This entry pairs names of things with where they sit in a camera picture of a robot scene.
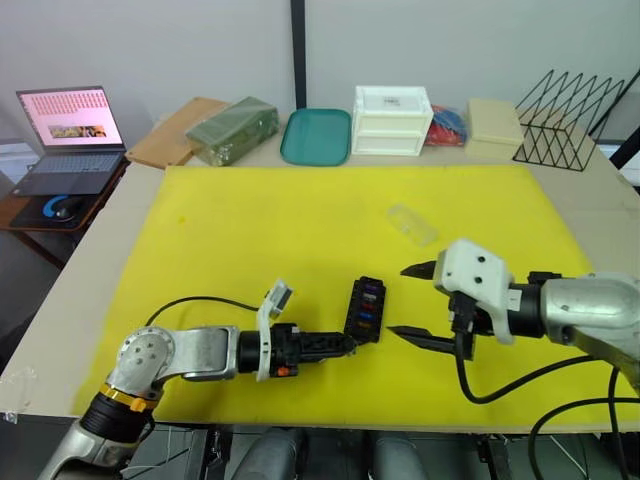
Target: yellow foam mat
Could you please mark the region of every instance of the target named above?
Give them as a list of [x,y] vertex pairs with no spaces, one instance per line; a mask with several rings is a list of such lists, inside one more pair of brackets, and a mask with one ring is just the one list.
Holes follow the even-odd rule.
[[[404,204],[438,230],[418,247],[388,221]],[[383,325],[426,327],[450,335],[447,297],[431,282],[400,276],[435,259],[459,237],[504,257],[518,281],[530,270],[575,276],[590,265],[528,170],[496,167],[184,168],[164,182],[123,272],[91,374],[77,395],[81,414],[113,368],[124,338],[161,305],[215,295],[259,305],[276,278],[293,289],[278,319],[307,331],[341,331],[353,281],[387,286]],[[252,312],[213,302],[167,310],[157,325],[255,329]],[[477,339],[468,374],[477,394],[542,365],[579,355],[546,339],[503,346]],[[302,365],[296,378],[256,383],[174,379],[155,417],[165,421],[305,425],[380,425],[432,429],[530,426],[560,403],[606,391],[604,364],[569,367],[485,406],[469,403],[452,356],[420,350],[383,330],[380,343],[354,356]],[[619,394],[632,395],[624,380]],[[621,420],[640,417],[620,408]],[[563,425],[606,424],[606,407],[558,418]]]

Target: black wire rack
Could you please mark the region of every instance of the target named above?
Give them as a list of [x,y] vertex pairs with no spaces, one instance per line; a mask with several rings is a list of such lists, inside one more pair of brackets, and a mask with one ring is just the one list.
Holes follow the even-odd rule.
[[608,107],[623,86],[624,80],[614,82],[611,77],[599,80],[596,75],[549,71],[516,107],[524,143],[513,159],[583,171],[607,124]]

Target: black pole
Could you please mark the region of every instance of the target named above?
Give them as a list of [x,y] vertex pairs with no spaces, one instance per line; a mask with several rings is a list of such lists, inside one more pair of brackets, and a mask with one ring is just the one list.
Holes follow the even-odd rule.
[[618,170],[624,167],[633,156],[640,152],[640,127],[636,129],[631,136],[620,145],[620,148],[611,155],[611,163],[613,163]]
[[307,108],[307,58],[305,47],[305,0],[291,0],[291,34],[293,42],[293,76],[296,109]]
[[609,105],[609,108],[607,108],[607,111],[604,112],[602,114],[602,116],[600,117],[600,119],[596,122],[596,124],[593,126],[593,128],[591,130],[589,130],[589,135],[593,135],[593,132],[596,131],[596,129],[602,124],[602,122],[604,122],[604,120],[607,118],[607,116],[611,113],[611,111],[615,108],[615,106],[618,104],[618,102],[622,99],[622,97],[625,96],[625,94],[627,93],[627,91],[631,88],[631,85],[633,85],[635,83],[635,81],[638,79],[638,77],[640,77],[640,69],[638,69],[638,71],[636,72],[636,74],[631,77],[631,80],[629,80],[629,83],[627,83],[627,86],[624,87],[622,89],[622,91],[618,94],[618,96],[613,100],[613,102],[611,103],[611,105]]

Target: white storage box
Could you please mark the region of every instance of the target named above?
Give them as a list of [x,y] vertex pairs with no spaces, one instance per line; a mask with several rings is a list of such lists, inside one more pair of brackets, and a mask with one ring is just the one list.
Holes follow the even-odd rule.
[[356,87],[352,155],[420,155],[433,110],[424,87]]
[[469,100],[470,135],[464,147],[469,157],[511,160],[524,142],[518,114],[511,102]]

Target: laptop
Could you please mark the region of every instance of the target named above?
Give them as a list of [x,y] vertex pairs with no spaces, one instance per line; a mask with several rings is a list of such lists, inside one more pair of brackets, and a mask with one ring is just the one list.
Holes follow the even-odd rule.
[[16,94],[45,154],[13,193],[100,193],[126,151],[103,88],[25,90]]

